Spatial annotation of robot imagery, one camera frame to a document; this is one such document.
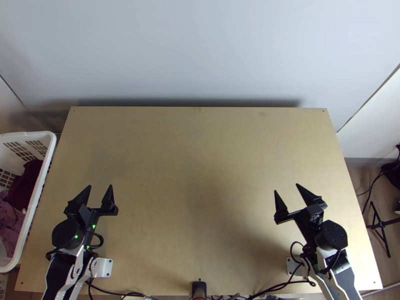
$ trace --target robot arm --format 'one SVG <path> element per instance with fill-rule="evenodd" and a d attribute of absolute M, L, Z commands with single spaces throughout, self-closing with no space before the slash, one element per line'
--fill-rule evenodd
<path fill-rule="evenodd" d="M 91 186 L 88 185 L 68 202 L 64 210 L 67 219 L 52 232 L 51 241 L 55 249 L 46 255 L 50 265 L 42 300 L 75 300 L 86 280 L 111 275 L 113 260 L 100 258 L 93 250 L 103 244 L 101 235 L 95 233 L 99 217 L 118 214 L 113 187 L 108 187 L 100 208 L 86 206 L 90 191 Z M 99 237 L 98 245 L 91 246 L 93 235 Z"/>
<path fill-rule="evenodd" d="M 291 213 L 278 192 L 274 191 L 275 223 L 294 220 L 306 241 L 300 255 L 306 263 L 295 275 L 306 277 L 309 274 L 326 299 L 361 300 L 354 287 L 354 273 L 346 253 L 348 239 L 345 229 L 331 220 L 323 221 L 324 209 L 328 206 L 321 196 L 314 195 L 300 184 L 296 186 L 307 206 Z"/>

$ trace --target wooden board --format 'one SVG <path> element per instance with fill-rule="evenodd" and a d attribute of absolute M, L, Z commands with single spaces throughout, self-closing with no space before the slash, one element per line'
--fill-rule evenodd
<path fill-rule="evenodd" d="M 201 278 L 210 295 L 246 295 L 285 282 L 289 246 L 304 239 L 294 221 L 275 224 L 273 192 L 290 211 L 302 209 L 296 183 L 322 195 L 325 219 L 346 229 L 356 287 L 381 288 L 326 109 L 72 107 L 16 289 L 44 290 L 52 230 L 89 184 L 90 207 L 109 184 L 119 206 L 96 229 L 105 238 L 99 255 L 114 259 L 98 286 L 189 295 L 190 282 Z M 282 293 L 319 291 L 302 283 Z"/>

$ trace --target pink cloth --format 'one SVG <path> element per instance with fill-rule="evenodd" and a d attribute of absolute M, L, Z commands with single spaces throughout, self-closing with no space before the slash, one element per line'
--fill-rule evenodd
<path fill-rule="evenodd" d="M 25 216 L 5 201 L 7 194 L 6 190 L 0 192 L 0 236 L 7 256 L 12 258 Z"/>

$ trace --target white laundry basket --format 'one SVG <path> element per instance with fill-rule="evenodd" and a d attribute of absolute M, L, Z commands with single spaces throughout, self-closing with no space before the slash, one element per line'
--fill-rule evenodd
<path fill-rule="evenodd" d="M 12 270 L 20 261 L 53 157 L 56 140 L 56 135 L 50 131 L 0 134 L 0 191 L 10 189 L 15 176 L 24 173 L 24 164 L 35 159 L 43 160 L 18 236 L 14 255 L 10 258 L 7 255 L 0 254 L 0 273 Z"/>

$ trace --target maroon cloth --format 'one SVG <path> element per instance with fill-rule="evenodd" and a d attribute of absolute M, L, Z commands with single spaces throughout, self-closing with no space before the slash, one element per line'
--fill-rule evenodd
<path fill-rule="evenodd" d="M 23 165 L 25 171 L 16 176 L 8 191 L 7 202 L 17 210 L 28 209 L 32 192 L 41 171 L 43 160 L 35 159 Z"/>

